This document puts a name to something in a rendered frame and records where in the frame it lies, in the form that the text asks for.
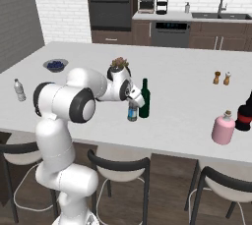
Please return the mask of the black bottle with red band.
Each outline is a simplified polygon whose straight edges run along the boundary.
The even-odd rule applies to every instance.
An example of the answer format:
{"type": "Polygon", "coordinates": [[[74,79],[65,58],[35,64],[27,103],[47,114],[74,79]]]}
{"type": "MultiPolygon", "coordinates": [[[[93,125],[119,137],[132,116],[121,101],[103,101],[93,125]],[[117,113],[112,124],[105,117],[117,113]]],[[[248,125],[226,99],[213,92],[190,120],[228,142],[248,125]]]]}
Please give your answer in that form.
{"type": "Polygon", "coordinates": [[[240,105],[237,111],[235,128],[239,131],[247,132],[250,130],[252,123],[252,91],[246,103],[240,105]]]}

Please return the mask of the built-in wall oven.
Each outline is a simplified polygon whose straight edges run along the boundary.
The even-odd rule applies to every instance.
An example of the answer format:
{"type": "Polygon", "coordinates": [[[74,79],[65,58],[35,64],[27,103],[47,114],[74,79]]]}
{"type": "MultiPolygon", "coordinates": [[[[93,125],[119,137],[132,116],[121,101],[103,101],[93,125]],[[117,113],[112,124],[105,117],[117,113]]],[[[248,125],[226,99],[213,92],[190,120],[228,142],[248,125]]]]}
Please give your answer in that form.
{"type": "Polygon", "coordinates": [[[88,0],[92,30],[131,30],[131,0],[88,0]]]}

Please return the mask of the dark green glass bottle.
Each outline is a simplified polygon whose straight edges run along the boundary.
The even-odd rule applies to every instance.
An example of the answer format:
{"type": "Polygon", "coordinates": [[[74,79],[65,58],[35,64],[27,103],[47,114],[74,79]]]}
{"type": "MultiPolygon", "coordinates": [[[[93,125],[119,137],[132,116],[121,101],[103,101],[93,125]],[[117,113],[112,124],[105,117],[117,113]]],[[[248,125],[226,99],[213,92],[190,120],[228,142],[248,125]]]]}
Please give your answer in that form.
{"type": "Polygon", "coordinates": [[[143,79],[143,86],[141,89],[142,96],[145,100],[145,104],[143,107],[139,109],[139,116],[141,118],[148,118],[150,115],[150,100],[151,100],[151,93],[148,90],[148,80],[143,79]]]}

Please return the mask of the pink jug with cork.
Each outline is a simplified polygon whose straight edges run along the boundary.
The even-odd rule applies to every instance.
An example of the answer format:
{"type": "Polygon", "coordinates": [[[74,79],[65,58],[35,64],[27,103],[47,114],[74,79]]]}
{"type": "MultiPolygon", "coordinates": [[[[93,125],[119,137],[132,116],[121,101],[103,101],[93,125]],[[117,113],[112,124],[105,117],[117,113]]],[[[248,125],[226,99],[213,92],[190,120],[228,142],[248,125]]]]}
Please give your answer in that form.
{"type": "Polygon", "coordinates": [[[215,143],[226,145],[229,144],[234,131],[235,122],[231,118],[231,112],[226,110],[215,120],[212,130],[212,140],[215,143]]]}

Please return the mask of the clear plastic water bottle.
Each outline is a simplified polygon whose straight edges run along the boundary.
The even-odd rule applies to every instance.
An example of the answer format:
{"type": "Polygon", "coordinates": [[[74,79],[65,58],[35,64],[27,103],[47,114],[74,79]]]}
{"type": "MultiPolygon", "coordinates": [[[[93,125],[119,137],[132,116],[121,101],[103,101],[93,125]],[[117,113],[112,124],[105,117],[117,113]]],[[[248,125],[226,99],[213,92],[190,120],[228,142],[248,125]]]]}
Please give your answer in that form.
{"type": "Polygon", "coordinates": [[[15,92],[18,96],[18,99],[20,101],[25,101],[27,99],[23,85],[20,83],[20,81],[18,79],[14,80],[14,90],[15,90],[15,92]]]}

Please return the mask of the metal sink tap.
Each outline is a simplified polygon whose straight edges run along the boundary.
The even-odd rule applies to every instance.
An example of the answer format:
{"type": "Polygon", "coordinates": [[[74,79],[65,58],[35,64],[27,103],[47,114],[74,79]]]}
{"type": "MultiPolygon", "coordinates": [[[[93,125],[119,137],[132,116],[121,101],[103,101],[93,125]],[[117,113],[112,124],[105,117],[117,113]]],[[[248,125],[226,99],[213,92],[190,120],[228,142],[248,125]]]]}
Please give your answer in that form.
{"type": "Polygon", "coordinates": [[[227,7],[227,4],[223,6],[223,0],[220,0],[219,8],[218,8],[218,14],[220,15],[222,11],[225,11],[227,7]]]}

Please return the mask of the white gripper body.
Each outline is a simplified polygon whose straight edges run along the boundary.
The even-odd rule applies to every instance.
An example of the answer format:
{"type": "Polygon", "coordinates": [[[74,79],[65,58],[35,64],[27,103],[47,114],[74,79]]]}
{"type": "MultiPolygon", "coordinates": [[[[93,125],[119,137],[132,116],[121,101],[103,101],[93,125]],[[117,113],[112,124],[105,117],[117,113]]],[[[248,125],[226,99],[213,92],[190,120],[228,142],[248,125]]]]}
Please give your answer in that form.
{"type": "Polygon", "coordinates": [[[145,105],[145,99],[140,92],[131,93],[129,95],[129,100],[139,108],[142,108],[145,105]]]}

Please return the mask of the brown base cupboards run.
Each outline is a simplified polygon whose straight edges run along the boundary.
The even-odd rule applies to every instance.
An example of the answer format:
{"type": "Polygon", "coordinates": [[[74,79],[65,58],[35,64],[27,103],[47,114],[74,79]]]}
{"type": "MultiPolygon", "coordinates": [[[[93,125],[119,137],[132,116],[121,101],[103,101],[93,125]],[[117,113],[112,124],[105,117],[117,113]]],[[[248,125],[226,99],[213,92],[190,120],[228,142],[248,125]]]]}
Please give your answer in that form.
{"type": "MultiPolygon", "coordinates": [[[[133,20],[130,31],[93,30],[92,43],[152,46],[154,22],[133,20]]],[[[252,51],[252,23],[190,23],[187,48],[252,51]]]]}

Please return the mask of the small potted plant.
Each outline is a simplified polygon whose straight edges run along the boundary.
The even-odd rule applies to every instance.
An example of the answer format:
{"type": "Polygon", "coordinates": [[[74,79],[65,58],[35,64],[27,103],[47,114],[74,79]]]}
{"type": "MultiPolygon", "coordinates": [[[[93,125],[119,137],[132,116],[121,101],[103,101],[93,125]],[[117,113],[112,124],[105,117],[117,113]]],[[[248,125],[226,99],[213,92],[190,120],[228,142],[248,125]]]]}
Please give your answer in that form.
{"type": "Polygon", "coordinates": [[[128,61],[123,57],[118,57],[114,59],[110,65],[110,67],[115,71],[120,71],[123,68],[127,68],[128,66],[129,66],[128,61]]]}

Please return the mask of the black stool with cream seat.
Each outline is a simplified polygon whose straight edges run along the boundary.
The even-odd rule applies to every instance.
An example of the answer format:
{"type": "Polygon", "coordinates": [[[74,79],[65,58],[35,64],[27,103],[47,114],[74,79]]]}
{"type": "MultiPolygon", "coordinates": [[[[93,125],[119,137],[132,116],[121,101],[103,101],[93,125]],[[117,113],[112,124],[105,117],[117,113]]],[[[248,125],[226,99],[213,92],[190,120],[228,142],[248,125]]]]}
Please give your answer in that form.
{"type": "Polygon", "coordinates": [[[14,221],[19,222],[17,206],[15,205],[15,192],[13,191],[9,164],[14,165],[30,165],[36,164],[40,159],[36,142],[18,143],[18,144],[2,144],[0,143],[0,157],[4,165],[4,173],[8,187],[8,197],[10,199],[14,221]]]}
{"type": "Polygon", "coordinates": [[[96,151],[88,151],[92,168],[105,178],[99,195],[92,195],[92,212],[102,225],[106,224],[98,216],[98,205],[104,186],[107,186],[108,196],[111,197],[112,182],[127,183],[134,180],[144,183],[143,215],[139,225],[148,225],[151,157],[149,151],[113,144],[99,144],[96,151]]]}
{"type": "Polygon", "coordinates": [[[196,225],[203,190],[211,191],[230,202],[226,218],[231,216],[238,205],[242,225],[246,225],[241,204],[252,203],[252,167],[197,160],[184,207],[188,212],[189,225],[196,225]]]}

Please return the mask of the dark kitchen sink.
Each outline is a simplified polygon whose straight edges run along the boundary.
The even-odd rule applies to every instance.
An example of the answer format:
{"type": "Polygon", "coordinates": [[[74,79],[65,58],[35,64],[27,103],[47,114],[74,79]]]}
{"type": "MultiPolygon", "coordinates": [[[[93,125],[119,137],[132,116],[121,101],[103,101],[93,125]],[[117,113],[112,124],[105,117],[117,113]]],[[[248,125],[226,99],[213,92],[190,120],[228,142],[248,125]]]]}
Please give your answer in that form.
{"type": "Polygon", "coordinates": [[[192,13],[195,19],[252,20],[248,14],[192,13]]]}

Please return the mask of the silver coffee machine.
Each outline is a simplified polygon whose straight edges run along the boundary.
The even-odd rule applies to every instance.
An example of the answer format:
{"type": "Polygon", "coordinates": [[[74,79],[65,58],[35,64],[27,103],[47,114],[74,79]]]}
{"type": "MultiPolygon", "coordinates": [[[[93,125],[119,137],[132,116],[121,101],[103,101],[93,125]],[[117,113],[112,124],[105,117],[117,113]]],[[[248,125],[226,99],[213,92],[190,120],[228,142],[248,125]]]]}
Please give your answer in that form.
{"type": "Polygon", "coordinates": [[[138,12],[141,14],[152,14],[155,11],[155,0],[138,0],[138,12]]]}

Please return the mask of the grey dishwasher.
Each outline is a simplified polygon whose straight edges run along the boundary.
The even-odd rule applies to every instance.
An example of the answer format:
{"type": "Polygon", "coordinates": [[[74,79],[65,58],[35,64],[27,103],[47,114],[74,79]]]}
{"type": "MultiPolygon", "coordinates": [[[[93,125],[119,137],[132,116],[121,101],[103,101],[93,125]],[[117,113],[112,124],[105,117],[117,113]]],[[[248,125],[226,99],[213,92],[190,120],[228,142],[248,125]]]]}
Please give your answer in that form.
{"type": "Polygon", "coordinates": [[[154,22],[152,46],[187,48],[190,27],[190,22],[154,22]]]}

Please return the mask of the small clear plastic bottle blue label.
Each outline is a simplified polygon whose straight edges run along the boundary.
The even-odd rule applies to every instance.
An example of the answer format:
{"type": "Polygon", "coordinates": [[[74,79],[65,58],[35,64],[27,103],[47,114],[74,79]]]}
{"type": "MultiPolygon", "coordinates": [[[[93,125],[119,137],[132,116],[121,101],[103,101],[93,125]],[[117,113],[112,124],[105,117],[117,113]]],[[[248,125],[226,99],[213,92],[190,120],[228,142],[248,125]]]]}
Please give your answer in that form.
{"type": "Polygon", "coordinates": [[[137,120],[137,114],[138,107],[134,103],[129,102],[127,119],[131,122],[135,122],[137,120]]]}

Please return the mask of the grey bowl of blueberries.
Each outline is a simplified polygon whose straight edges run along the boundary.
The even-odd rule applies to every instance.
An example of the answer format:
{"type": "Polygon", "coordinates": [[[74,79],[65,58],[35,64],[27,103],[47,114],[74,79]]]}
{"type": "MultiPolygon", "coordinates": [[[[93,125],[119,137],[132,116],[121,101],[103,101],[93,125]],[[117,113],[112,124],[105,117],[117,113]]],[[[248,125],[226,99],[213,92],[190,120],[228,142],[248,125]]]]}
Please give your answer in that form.
{"type": "Polygon", "coordinates": [[[52,73],[62,72],[68,65],[68,61],[65,59],[53,59],[48,60],[43,64],[43,67],[52,73]]]}

